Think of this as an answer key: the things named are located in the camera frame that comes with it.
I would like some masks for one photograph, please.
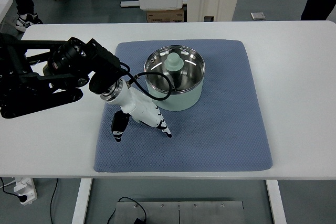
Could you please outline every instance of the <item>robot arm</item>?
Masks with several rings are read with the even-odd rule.
[[[50,52],[26,58],[27,49],[50,49]],[[31,65],[45,61],[44,76],[33,72]],[[88,74],[92,71],[94,75],[90,80]],[[79,88],[89,82],[90,91],[99,94],[107,103],[121,107],[122,114],[117,113],[112,123],[117,141],[130,116],[171,137],[153,97],[149,98],[121,78],[132,77],[129,71],[126,64],[94,39],[86,44],[77,38],[21,41],[1,34],[0,112],[2,117],[10,119],[78,101],[83,96]]]

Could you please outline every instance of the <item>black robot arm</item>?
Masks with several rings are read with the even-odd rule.
[[[50,52],[26,57],[27,49]],[[44,76],[31,65],[45,62]],[[94,39],[87,44],[76,38],[68,41],[17,40],[0,35],[0,113],[7,119],[75,102],[83,96],[79,89],[89,88],[101,94],[113,85],[125,70],[119,59]]]

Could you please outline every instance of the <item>gray floor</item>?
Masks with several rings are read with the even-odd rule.
[[[45,24],[143,23],[139,8],[120,8],[120,1],[136,0],[34,0],[35,11]],[[299,20],[306,0],[238,0],[233,21],[251,21],[250,12],[264,12],[267,20]],[[10,8],[1,32],[17,38],[11,25],[16,5]],[[336,10],[328,20],[336,22]],[[50,223],[49,204],[55,179],[34,179],[38,199],[21,206],[18,200],[0,193],[0,223]],[[61,179],[53,204],[54,223],[71,223],[79,179]],[[335,223],[335,181],[280,181],[287,223]],[[234,199],[245,202],[247,223],[272,223],[263,182],[206,180],[94,180],[86,223],[106,223],[119,197],[139,200]]]

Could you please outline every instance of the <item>power strip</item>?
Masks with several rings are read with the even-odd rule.
[[[32,178],[15,178],[15,183],[16,186],[14,187],[14,192],[21,196],[27,196],[27,200],[21,202],[22,205],[25,206],[31,204],[37,199],[36,189]]]

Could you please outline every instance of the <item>screw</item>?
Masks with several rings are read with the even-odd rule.
[[[78,84],[78,86],[80,86],[80,87],[84,86],[86,83],[87,83],[86,79],[83,79],[83,78],[80,78],[80,79],[77,81],[77,84]]]

